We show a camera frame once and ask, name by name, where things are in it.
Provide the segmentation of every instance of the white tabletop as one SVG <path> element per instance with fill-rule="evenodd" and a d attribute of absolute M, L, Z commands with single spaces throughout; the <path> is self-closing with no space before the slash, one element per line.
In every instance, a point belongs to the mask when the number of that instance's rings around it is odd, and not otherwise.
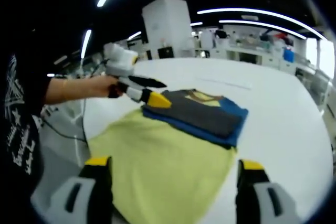
<path fill-rule="evenodd" d="M 296 77 L 244 62 L 194 58 L 139 62 L 135 74 L 161 80 L 169 90 L 223 95 L 247 108 L 237 158 L 260 162 L 271 181 L 292 196 L 302 220 L 316 211 L 332 183 L 332 154 L 321 114 Z M 89 99 L 87 138 L 139 106 L 125 95 Z M 236 172 L 235 165 L 201 223 L 235 223 Z"/>

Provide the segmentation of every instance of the hand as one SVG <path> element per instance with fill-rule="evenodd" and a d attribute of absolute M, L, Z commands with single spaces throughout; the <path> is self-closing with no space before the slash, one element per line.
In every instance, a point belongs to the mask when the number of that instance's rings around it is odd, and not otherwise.
<path fill-rule="evenodd" d="M 112 76 L 95 76 L 89 81 L 99 97 L 118 98 L 123 95 L 117 86 L 118 80 Z"/>

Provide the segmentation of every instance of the yellow shirt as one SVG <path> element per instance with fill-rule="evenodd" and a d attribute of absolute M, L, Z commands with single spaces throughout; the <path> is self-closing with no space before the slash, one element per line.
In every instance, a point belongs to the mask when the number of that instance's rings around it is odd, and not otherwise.
<path fill-rule="evenodd" d="M 132 224 L 196 223 L 236 153 L 145 118 L 140 109 L 91 139 L 89 148 L 92 157 L 112 156 L 113 203 Z"/>

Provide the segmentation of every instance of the desk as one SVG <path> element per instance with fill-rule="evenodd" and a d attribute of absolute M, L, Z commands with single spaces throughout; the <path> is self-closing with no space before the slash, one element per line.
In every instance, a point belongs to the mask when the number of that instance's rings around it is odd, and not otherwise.
<path fill-rule="evenodd" d="M 139 62 L 135 73 L 161 80 L 170 90 L 196 88 L 247 108 L 237 157 L 263 164 L 269 178 L 292 196 L 302 220 L 316 211 L 332 183 L 332 155 L 321 114 L 297 78 L 244 62 L 193 58 Z M 139 106 L 126 96 L 89 99 L 87 138 Z M 235 223 L 236 168 L 200 223 Z"/>

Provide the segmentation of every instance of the black t-shirt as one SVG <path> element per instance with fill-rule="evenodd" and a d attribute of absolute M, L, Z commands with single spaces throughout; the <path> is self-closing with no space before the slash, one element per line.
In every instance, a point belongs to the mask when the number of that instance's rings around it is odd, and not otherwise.
<path fill-rule="evenodd" d="M 32 52 L 7 54 L 1 60 L 0 198 L 2 211 L 30 220 L 30 197 L 43 173 L 39 135 L 32 115 L 39 115 L 50 82 Z"/>

